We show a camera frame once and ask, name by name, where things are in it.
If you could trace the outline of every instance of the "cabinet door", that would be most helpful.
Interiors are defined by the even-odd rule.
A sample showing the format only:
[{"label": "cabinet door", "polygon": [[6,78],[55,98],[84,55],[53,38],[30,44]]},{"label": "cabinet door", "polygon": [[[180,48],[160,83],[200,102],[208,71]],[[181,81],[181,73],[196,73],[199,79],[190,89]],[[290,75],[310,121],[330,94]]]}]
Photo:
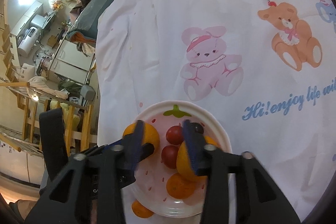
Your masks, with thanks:
[{"label": "cabinet door", "polygon": [[62,75],[82,84],[84,84],[88,73],[57,59],[53,60],[50,70],[58,75]]},{"label": "cabinet door", "polygon": [[76,44],[64,40],[59,47],[56,58],[83,70],[89,71],[93,54],[85,56],[82,52],[77,51]]},{"label": "cabinet door", "polygon": [[34,2],[34,4],[27,10],[25,16],[32,17],[34,13],[42,6],[42,4],[38,1]]},{"label": "cabinet door", "polygon": [[29,19],[30,17],[22,16],[12,29],[11,33],[15,36],[18,36],[19,33],[24,29],[25,25],[28,23]]}]

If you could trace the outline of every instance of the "black strap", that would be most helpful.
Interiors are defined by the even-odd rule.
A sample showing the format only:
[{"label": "black strap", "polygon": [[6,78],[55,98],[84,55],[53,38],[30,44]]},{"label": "black strap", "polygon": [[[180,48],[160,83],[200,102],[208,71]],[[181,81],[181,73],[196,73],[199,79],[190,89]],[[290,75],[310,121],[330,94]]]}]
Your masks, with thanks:
[{"label": "black strap", "polygon": [[45,166],[52,181],[68,163],[61,108],[40,114],[40,135]]}]

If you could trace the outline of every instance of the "pink headband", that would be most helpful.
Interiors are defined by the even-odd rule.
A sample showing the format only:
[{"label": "pink headband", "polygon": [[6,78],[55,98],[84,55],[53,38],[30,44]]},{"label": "pink headband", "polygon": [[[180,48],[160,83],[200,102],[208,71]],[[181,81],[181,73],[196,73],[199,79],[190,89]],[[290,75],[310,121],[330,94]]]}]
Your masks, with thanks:
[{"label": "pink headband", "polygon": [[189,52],[192,48],[194,48],[197,44],[199,44],[199,43],[201,43],[202,41],[204,41],[204,40],[207,40],[207,39],[209,39],[209,38],[211,38],[211,36],[209,36],[209,35],[203,35],[203,36],[200,36],[200,37],[198,37],[198,38],[195,38],[192,42],[191,42],[191,44],[189,45],[189,47],[188,47],[188,49],[187,49],[187,52]]}]

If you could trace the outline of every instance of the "pink bow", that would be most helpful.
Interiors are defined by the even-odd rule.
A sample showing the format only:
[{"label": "pink bow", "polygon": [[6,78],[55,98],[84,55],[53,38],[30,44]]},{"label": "pink bow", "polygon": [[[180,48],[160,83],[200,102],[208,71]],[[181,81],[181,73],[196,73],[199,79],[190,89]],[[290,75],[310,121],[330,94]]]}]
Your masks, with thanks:
[{"label": "pink bow", "polygon": [[292,41],[293,36],[296,37],[296,38],[299,38],[297,33],[296,33],[295,28],[293,28],[293,29],[286,28],[285,33],[288,34],[289,41]]}]

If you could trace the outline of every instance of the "green leaf design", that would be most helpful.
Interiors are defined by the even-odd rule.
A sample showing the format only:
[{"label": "green leaf design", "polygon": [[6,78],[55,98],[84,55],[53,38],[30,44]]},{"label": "green leaf design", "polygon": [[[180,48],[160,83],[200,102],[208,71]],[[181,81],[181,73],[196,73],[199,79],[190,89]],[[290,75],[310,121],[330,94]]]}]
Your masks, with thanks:
[{"label": "green leaf design", "polygon": [[181,111],[178,105],[173,105],[173,109],[170,111],[165,111],[163,115],[164,116],[174,115],[176,118],[182,118],[184,116],[191,117],[191,114]]}]

